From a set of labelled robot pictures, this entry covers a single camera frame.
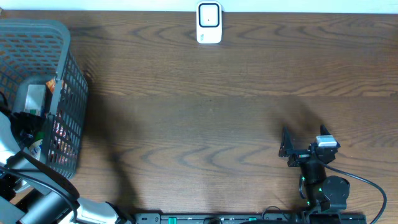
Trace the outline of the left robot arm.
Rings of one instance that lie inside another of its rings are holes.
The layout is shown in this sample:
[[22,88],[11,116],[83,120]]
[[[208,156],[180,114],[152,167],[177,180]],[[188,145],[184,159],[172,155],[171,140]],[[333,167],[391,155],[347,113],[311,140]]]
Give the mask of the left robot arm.
[[2,222],[136,222],[108,202],[80,197],[70,183],[80,130],[60,114],[1,113]]

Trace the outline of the green lid white jar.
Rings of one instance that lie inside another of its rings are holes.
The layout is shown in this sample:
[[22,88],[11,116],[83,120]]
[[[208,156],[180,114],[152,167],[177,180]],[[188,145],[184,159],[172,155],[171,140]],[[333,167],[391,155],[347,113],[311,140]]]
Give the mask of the green lid white jar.
[[44,133],[42,131],[38,132],[34,137],[34,142],[28,148],[30,155],[37,160],[40,160],[43,139]]

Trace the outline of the orange candy bar wrapper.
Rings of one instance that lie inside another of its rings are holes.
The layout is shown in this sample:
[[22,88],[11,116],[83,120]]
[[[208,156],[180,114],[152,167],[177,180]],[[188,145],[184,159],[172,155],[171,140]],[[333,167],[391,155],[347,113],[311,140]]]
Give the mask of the orange candy bar wrapper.
[[47,82],[52,94],[48,119],[51,121],[49,162],[57,169],[74,169],[81,133],[79,88],[74,81],[52,79]]

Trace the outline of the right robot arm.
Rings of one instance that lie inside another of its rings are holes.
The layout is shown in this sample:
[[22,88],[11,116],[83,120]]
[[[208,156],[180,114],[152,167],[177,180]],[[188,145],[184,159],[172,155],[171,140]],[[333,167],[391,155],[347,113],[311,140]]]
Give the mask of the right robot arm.
[[320,126],[320,134],[307,149],[296,149],[288,129],[282,129],[279,157],[288,159],[289,167],[299,167],[301,178],[299,192],[307,199],[310,209],[317,213],[339,212],[347,208],[350,183],[335,175],[326,175],[326,165],[335,160],[340,144]]

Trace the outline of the white green medicine box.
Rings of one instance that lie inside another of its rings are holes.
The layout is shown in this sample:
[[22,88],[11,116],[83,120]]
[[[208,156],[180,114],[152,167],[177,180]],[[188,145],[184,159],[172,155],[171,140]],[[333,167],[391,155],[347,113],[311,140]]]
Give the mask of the white green medicine box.
[[47,87],[45,85],[29,85],[24,112],[43,117],[46,92]]

